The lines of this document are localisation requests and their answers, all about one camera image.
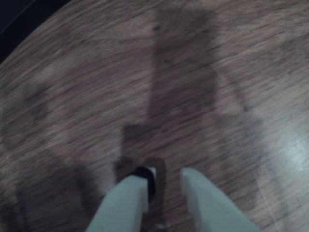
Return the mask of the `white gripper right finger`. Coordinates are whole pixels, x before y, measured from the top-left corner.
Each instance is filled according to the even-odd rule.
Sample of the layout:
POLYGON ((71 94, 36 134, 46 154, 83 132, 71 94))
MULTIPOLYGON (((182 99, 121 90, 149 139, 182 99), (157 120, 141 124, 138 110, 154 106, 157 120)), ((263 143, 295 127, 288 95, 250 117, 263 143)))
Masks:
POLYGON ((196 169, 181 169, 181 187, 197 232, 260 231, 215 184, 196 169))

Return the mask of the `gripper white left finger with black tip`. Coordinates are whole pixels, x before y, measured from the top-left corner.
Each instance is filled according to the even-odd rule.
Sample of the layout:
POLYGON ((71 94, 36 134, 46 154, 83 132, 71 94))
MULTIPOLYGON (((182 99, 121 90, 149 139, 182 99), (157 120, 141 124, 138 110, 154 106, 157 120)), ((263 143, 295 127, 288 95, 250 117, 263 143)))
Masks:
POLYGON ((156 169, 137 167, 104 197, 87 232, 139 232, 156 194, 156 169))

